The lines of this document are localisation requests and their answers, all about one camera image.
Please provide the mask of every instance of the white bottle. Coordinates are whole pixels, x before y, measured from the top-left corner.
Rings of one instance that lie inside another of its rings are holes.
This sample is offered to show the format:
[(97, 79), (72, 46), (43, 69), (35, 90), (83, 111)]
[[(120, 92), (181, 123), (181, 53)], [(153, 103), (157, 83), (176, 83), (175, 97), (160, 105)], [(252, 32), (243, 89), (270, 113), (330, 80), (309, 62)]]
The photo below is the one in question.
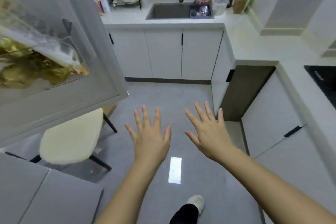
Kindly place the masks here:
[(111, 12), (110, 5), (108, 0), (99, 0), (101, 3), (101, 6), (103, 7), (103, 11), (105, 14), (109, 14)]

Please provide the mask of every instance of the stove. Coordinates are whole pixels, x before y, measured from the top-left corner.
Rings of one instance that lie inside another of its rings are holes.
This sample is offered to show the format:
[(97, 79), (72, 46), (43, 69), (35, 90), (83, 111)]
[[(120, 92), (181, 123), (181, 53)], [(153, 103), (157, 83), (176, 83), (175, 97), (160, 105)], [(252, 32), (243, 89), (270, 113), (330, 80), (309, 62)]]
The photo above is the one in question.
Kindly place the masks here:
[(336, 66), (304, 66), (304, 68), (336, 108)]

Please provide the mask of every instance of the refrigerator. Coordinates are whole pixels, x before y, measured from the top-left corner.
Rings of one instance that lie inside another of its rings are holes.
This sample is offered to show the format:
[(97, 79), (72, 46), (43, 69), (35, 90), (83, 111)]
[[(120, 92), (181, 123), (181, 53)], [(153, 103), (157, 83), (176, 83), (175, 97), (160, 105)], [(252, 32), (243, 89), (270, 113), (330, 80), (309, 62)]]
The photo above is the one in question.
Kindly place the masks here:
[[(94, 0), (0, 0), (0, 17), (0, 147), (128, 96)], [(32, 62), (43, 68), (31, 72)]]

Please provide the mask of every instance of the tile floor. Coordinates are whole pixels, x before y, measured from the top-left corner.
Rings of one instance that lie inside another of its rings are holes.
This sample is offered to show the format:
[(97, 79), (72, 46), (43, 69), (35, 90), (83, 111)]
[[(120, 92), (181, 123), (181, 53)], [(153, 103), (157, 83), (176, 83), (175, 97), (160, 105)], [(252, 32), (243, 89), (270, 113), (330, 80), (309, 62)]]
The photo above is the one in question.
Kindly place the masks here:
[[(97, 156), (112, 166), (107, 172), (90, 160), (68, 166), (51, 166), (104, 187), (98, 209), (100, 214), (113, 197), (134, 161), (133, 142), (124, 123), (134, 128), (134, 109), (146, 105), (153, 118), (155, 107), (161, 109), (162, 131), (172, 125), (172, 140), (166, 160), (159, 168), (145, 195), (138, 223), (169, 223), (173, 214), (186, 203), (189, 197), (199, 194), (204, 197), (205, 209), (198, 223), (261, 224), (258, 205), (247, 190), (223, 167), (200, 153), (185, 130), (194, 131), (184, 114), (188, 108), (197, 115), (194, 102), (208, 101), (212, 105), (210, 85), (182, 85), (164, 83), (134, 83), (129, 88), (130, 96), (119, 102), (111, 116), (118, 129), (114, 134), (107, 125), (102, 129), (97, 144)], [(234, 144), (244, 149), (242, 132), (238, 122), (226, 122)], [(12, 147), (12, 152), (25, 158), (33, 157), (38, 149), (41, 135), (27, 140), (26, 146)], [(170, 158), (182, 158), (181, 184), (168, 183)]]

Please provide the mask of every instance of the refrigerator door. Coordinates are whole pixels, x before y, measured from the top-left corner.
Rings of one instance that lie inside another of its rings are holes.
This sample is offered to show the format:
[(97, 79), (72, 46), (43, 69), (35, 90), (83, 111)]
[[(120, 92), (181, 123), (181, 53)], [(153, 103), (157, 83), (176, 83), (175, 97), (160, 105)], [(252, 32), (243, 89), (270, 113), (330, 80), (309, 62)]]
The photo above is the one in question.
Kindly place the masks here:
[[(39, 79), (26, 89), (0, 87), (0, 147), (128, 96), (127, 83), (93, 0), (19, 1), (58, 32), (66, 32), (63, 19), (72, 23), (71, 41), (88, 75), (74, 73), (58, 85)], [(44, 86), (34, 88), (39, 81)]]

